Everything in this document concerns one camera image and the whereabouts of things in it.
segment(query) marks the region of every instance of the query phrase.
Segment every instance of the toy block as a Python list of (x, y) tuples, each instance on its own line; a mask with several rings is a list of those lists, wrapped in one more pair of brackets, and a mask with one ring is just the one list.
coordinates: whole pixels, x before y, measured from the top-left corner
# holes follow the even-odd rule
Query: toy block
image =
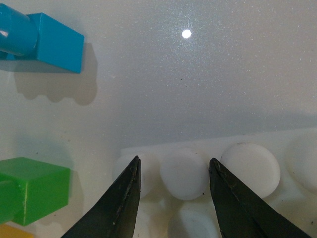
[(83, 35), (48, 15), (0, 4), (0, 69), (80, 73), (83, 47)]
[(0, 224), (26, 226), (68, 204), (70, 169), (24, 157), (0, 161)]
[(18, 228), (2, 224), (0, 225), (0, 238), (34, 238), (34, 236)]

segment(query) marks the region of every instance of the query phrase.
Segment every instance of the green toy block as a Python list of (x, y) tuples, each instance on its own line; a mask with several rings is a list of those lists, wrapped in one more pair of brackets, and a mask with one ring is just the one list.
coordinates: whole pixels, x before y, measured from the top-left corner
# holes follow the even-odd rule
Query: green toy block
[(24, 157), (0, 161), (0, 224), (26, 226), (68, 204), (70, 169)]

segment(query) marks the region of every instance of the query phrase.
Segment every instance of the blue toy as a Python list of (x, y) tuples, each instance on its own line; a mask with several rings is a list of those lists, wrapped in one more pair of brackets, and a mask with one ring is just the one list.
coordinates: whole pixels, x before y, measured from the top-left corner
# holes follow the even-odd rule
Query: blue toy
[(83, 46), (83, 35), (46, 14), (0, 3), (0, 69), (80, 73)]

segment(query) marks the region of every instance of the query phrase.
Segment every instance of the white foam block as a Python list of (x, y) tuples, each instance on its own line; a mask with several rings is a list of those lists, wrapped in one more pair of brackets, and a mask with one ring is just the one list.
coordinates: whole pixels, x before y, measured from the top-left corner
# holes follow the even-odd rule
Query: white foam block
[(192, 200), (206, 190), (208, 167), (203, 153), (190, 147), (167, 155), (161, 163), (160, 176), (167, 190), (181, 200)]
[(222, 154), (220, 161), (261, 198), (269, 196), (279, 184), (279, 164), (263, 146), (234, 144)]

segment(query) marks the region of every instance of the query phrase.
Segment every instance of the yellow block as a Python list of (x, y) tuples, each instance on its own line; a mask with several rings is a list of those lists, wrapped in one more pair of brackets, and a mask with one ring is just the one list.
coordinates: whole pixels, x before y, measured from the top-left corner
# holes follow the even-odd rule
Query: yellow block
[(0, 238), (34, 238), (34, 236), (17, 228), (2, 224), (0, 225)]

